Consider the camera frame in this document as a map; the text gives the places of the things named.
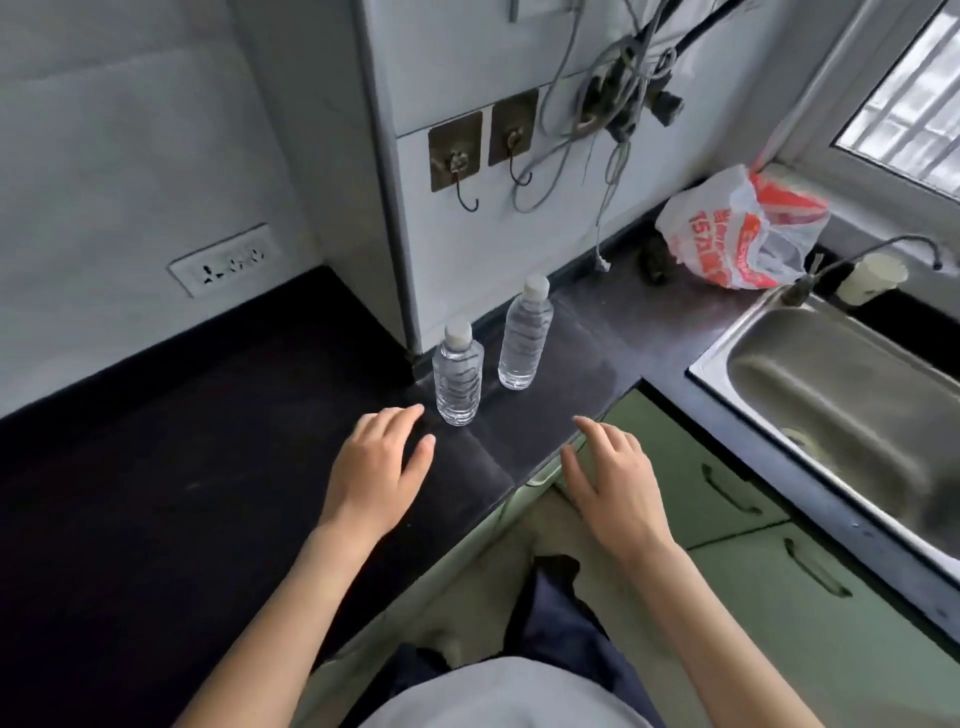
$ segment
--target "sink rim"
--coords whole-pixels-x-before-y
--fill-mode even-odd
[[[884,512],[867,497],[861,495],[842,477],[811,457],[796,443],[792,442],[786,435],[780,432],[773,423],[768,421],[762,414],[740,397],[733,387],[728,370],[728,361],[733,348],[761,316],[771,310],[786,308],[786,306],[780,305],[780,294],[782,290],[782,287],[773,288],[760,296],[742,316],[734,321],[719,338],[690,365],[687,372],[696,379],[701,386],[726,404],[730,410],[749,422],[763,435],[773,440],[776,445],[780,446],[787,454],[792,455],[794,459],[798,460],[802,465],[819,475],[828,486],[832,486],[835,492],[853,501],[855,505],[859,506],[861,510],[865,510],[870,517],[884,526],[886,530],[892,531],[896,536],[900,537],[901,540],[905,541],[908,546],[911,546],[915,551],[925,556],[926,560],[932,563],[935,568],[938,568],[944,572],[946,576],[960,584],[960,558],[953,557],[936,546],[933,546],[908,526]],[[807,302],[797,309],[807,310],[811,315],[829,316],[837,325],[854,329],[856,335],[862,336],[870,343],[884,349],[912,368],[917,369],[923,376],[938,380],[940,384],[950,389],[960,398],[960,382],[957,382],[952,377],[930,366],[917,355],[907,351],[873,329],[861,324],[843,311],[834,308],[823,299],[817,296],[810,296]]]

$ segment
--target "sink basin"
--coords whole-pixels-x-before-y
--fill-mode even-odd
[[[960,384],[815,297],[790,308],[779,295],[690,373],[960,575]]]

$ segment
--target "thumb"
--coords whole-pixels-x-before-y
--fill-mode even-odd
[[[433,449],[437,444],[437,438],[433,435],[424,435],[414,448],[414,454],[410,456],[407,467],[403,469],[400,475],[399,486],[402,490],[411,490],[414,493],[420,490],[423,480],[426,478],[430,465],[433,463]]]
[[[573,498],[577,510],[585,515],[585,510],[589,509],[593,499],[596,498],[596,492],[584,474],[584,469],[580,467],[580,461],[577,460],[577,453],[574,452],[573,447],[564,445],[564,448],[560,451],[560,462],[564,467],[566,490]]]

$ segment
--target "finger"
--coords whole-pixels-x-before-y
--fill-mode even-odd
[[[640,441],[634,436],[633,432],[627,433],[627,442],[630,443],[630,449],[636,452],[637,454],[643,454],[643,448],[640,446]]]
[[[373,418],[373,421],[367,425],[367,430],[364,432],[364,435],[367,437],[383,437],[383,433],[387,431],[387,427],[390,425],[391,420],[396,417],[403,410],[399,407],[387,407],[386,409],[381,409],[377,412],[376,417]]]
[[[610,440],[613,449],[617,452],[626,452],[630,449],[627,435],[622,429],[616,425],[607,425],[606,423],[601,423],[600,426],[603,427],[604,432],[607,433],[607,439]]]
[[[593,457],[613,454],[613,445],[610,444],[610,438],[607,437],[607,432],[599,423],[594,422],[589,417],[574,417],[573,422],[580,427],[581,432],[587,435],[587,444],[590,445]]]
[[[387,425],[387,429],[383,433],[383,436],[389,437],[392,440],[397,440],[401,444],[405,443],[407,438],[410,437],[410,430],[414,428],[414,423],[422,414],[422,404],[414,404],[412,407],[401,409],[399,414],[390,420],[390,423]]]
[[[360,437],[364,432],[367,431],[367,428],[370,426],[370,423],[373,422],[376,417],[376,412],[368,412],[366,415],[361,415],[360,419],[357,420],[357,425],[353,429],[352,437],[356,439]]]
[[[566,491],[573,499],[577,510],[584,513],[584,509],[589,508],[593,499],[596,498],[596,491],[590,485],[584,469],[580,467],[580,461],[577,460],[577,453],[570,445],[564,445],[560,451],[560,463],[564,469]]]
[[[424,435],[414,448],[414,454],[410,456],[407,467],[403,469],[400,475],[399,486],[402,490],[412,490],[414,493],[420,490],[423,485],[423,479],[430,470],[433,463],[433,452],[437,445],[437,438],[433,435]]]

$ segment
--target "faucet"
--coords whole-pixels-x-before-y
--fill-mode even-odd
[[[901,240],[918,240],[926,243],[930,246],[930,250],[933,251],[933,265],[931,266],[933,270],[939,271],[944,267],[943,261],[940,258],[940,247],[930,238],[926,237],[926,235],[917,235],[914,233],[897,235],[897,237],[892,237],[889,240],[884,240],[882,243],[872,245],[871,247],[867,248],[867,250],[857,253],[856,255],[850,255],[849,257],[837,260],[835,263],[830,263],[830,265],[824,268],[822,271],[818,271],[818,268],[820,268],[820,263],[823,262],[824,255],[822,253],[817,254],[813,258],[813,265],[810,266],[810,272],[804,274],[796,282],[791,283],[790,286],[780,294],[780,303],[794,308],[802,306],[810,297],[813,287],[819,283],[823,276],[825,276],[827,273],[839,268],[844,263],[853,263],[867,253],[878,251],[880,248],[885,248],[886,246],[900,242]]]

